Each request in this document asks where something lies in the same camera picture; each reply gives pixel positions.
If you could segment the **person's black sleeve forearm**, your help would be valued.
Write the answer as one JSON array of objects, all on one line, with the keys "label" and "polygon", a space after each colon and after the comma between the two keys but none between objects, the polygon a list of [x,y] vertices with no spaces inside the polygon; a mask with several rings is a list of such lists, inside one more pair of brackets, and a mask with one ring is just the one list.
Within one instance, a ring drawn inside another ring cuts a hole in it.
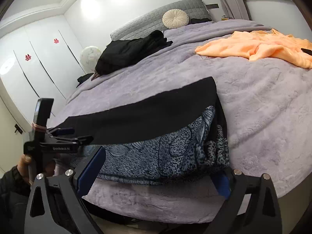
[{"label": "person's black sleeve forearm", "polygon": [[24,233],[30,191],[17,166],[1,178],[1,233]]}]

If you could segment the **person's left hand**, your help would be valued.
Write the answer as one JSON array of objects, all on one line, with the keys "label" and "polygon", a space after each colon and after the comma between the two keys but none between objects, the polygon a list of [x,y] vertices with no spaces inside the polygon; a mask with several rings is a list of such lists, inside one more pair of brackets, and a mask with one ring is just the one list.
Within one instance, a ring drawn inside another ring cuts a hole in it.
[{"label": "person's left hand", "polygon": [[[30,181],[29,173],[28,173],[28,166],[31,163],[32,163],[32,158],[30,157],[30,155],[23,154],[17,164],[17,170],[19,174],[21,175],[23,180],[28,184],[33,183],[32,181]],[[56,162],[54,159],[51,159],[50,161],[47,162],[44,173],[46,174],[46,176],[53,176],[55,168],[56,168]]]}]

